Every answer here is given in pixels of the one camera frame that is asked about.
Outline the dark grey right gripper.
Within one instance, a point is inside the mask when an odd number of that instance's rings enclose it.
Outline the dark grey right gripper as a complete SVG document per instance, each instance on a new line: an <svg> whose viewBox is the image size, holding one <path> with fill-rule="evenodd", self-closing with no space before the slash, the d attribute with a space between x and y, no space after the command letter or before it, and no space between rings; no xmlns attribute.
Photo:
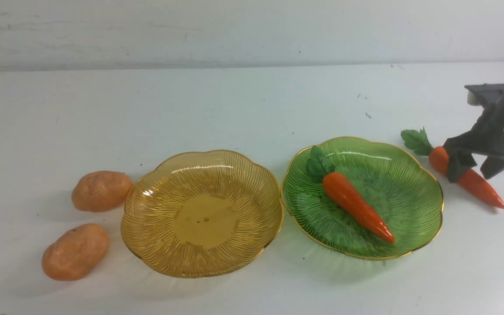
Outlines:
<svg viewBox="0 0 504 315"><path fill-rule="evenodd" d="M447 178L458 182L477 163L472 154L487 156L480 167L486 180L504 171L504 93L495 104L483 108L476 123L466 133L448 138L444 143L448 152Z"/></svg>

